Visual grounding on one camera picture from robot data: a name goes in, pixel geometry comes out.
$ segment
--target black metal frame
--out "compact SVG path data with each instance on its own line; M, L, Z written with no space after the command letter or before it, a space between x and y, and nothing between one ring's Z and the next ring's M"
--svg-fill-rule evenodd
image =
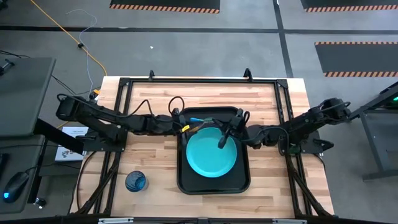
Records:
M368 121L366 120L366 117L370 113L398 114L397 110L378 110L386 103L391 102L392 99L394 99L395 97L398 97L398 82L395 82L391 86L387 87L385 90L381 91L379 96L374 100L371 100L369 103L366 103L365 105L359 107L357 110L352 112L349 120L347 120L347 122L350 122L355 118L361 118L366 137L368 138L372 154L376 161L377 168L379 169L379 172L363 175L363 180L373 180L398 175L398 169L393 169L391 166L387 151L385 149L380 149L376 146L376 143L373 139L374 135L372 134L372 131L368 125Z
M126 93L126 100L123 108L123 113L127 114L128 109L129 109L129 104L131 100L131 94L132 94L132 87L134 83L252 83L252 84L271 84L274 86L275 90L275 100L277 103L277 111L279 115L279 122L283 123L284 122L284 112L282 108L282 100L280 97L280 90L282 89L284 92L284 97L286 100L286 107L288 111L288 118L292 119L293 118L293 112L292 112L292 105L290 101L290 95L289 95L289 88L287 84L286 79L253 79L250 70L247 68L243 78L167 78L167 77L155 77L153 71L150 72L149 78L120 78L119 80L119 86L118 86L118 93L116 95L116 102L114 106L114 110L119 111L119 105L121 102L122 98L122 92L125 87L127 87L127 93ZM287 151L285 146L279 146L279 147L284 147L282 150ZM109 164L109 158L110 158L111 152L105 152L105 157L103 161L103 167L101 170L101 175L100 175L100 185L105 185L105 177L108 174L108 164ZM116 163L116 167L118 169L119 167L119 161L121 158L121 153L116 152L115 158L114 158L114 163ZM304 174L304 168L303 168L303 162L301 155L298 155L296 157L297 159L297 167L298 167L298 174L300 178L302 179L303 183L306 185L305 182L305 174ZM286 163L288 164L288 161L290 160L291 162L291 156L290 154L285 155ZM290 192L292 195L292 204L293 204L293 210L295 216L297 215L302 215L302 212L299 207L299 200L297 197L297 189L295 187L295 180L293 178L293 173L288 169L288 176L289 176L289 184L290 184ZM112 209L112 204L113 204L113 197L114 197L114 191L116 187L116 179L117 179L117 172L114 173L114 175L111 178L110 182L110 187L109 187L109 194L108 194L108 199L106 202L105 209L103 213L110 215L111 214L111 209ZM97 214L100 212L101 209L101 202L102 202L102 192L100 192L100 195L98 199L95 202L95 207L94 207L94 214ZM312 214L312 209L310 202L304 196L304 201L305 201L305 213L307 215ZM178 222L176 218L171 218L173 222ZM167 222L170 221L169 218L144 218L142 221L143 222L153 222L155 220L158 220L159 222ZM222 219L224 222L242 222L242 219L237 218L237 219ZM269 222L269 218L265 219L254 219L255 222Z

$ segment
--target gray floor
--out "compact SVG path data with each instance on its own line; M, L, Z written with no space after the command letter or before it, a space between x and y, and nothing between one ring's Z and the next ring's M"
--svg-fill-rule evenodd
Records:
M108 9L109 1L38 0L44 10L63 26L87 26L90 18L73 9L85 9L98 18L98 27L146 28L239 28L276 29L272 0L221 0L221 12L186 14ZM300 0L280 0L285 29L397 30L398 11L305 13ZM53 26L29 1L13 0L0 11L0 26ZM374 98L396 78L325 78L318 61L317 41L397 41L398 35L286 35L295 78L304 78L311 106L329 97L351 101L354 110ZM86 56L62 32L0 31L0 49L31 57L55 57L54 75L76 92L89 88ZM87 32L83 40L109 75L157 75L240 77L246 67L255 77L286 77L278 34ZM103 72L90 62L94 86ZM50 83L40 117L53 125L57 93L66 91ZM398 178L363 182L361 176L376 171L376 165L359 120L320 130L323 139L335 143L325 153L326 176L335 213L345 218L396 223ZM66 214L76 177L51 177L40 190L49 202L39 210L27 207L10 218Z

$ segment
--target wooden tabletop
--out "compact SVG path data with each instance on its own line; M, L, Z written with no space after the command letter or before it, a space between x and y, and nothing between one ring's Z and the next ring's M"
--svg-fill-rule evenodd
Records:
M303 79L287 79L294 116L309 108ZM99 105L114 108L119 77L105 77ZM154 114L168 114L173 96L181 96L185 107L235 106L251 112L248 125L279 124L274 87L267 84L219 83L135 83L129 112L148 99ZM181 107L178 100L172 108ZM149 113L144 105L137 114ZM248 148L251 184L240 194L186 195L177 187L177 140L173 136L135 136L129 133L122 153L111 215L114 217L213 217L213 218L292 218L292 199L286 162L276 147ZM104 153L89 161L80 183L80 203L84 203L98 185ZM333 213L322 163L313 155L303 155L307 184L324 208ZM129 192L126 176L140 170L149 179L147 190ZM108 195L104 191L103 209ZM298 190L304 211L302 193ZM71 212L76 210L73 201Z

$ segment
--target black floor mat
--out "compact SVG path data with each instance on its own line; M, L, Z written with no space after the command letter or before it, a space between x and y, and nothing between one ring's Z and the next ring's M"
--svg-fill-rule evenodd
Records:
M398 77L398 42L316 42L326 77Z
M306 12L398 9L398 0L301 0Z
M220 0L112 0L109 7L111 9L217 14L220 12Z

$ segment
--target teal bowl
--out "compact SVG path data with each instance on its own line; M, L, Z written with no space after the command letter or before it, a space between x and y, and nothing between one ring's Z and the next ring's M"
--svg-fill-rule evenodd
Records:
M187 144L187 160L191 168L204 177L221 177L235 165L237 147L229 137L225 147L218 148L222 133L218 128L203 128Z

